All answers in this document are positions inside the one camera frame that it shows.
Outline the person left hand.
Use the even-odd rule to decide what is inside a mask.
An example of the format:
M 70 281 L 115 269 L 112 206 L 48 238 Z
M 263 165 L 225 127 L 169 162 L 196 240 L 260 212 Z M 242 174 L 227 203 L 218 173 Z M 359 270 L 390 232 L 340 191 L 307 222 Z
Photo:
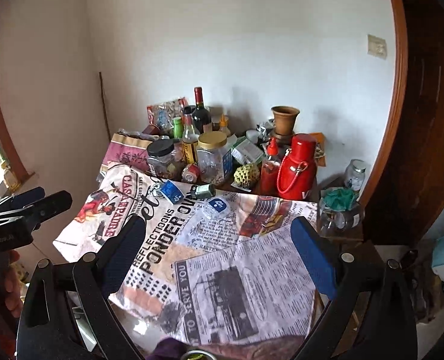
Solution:
M 16 250 L 8 252 L 8 268 L 5 271 L 4 286 L 5 286 L 5 306 L 11 315 L 18 319 L 22 313 L 23 302 L 21 300 L 21 287 L 17 278 L 17 273 L 12 267 L 12 264 L 17 262 L 20 254 Z

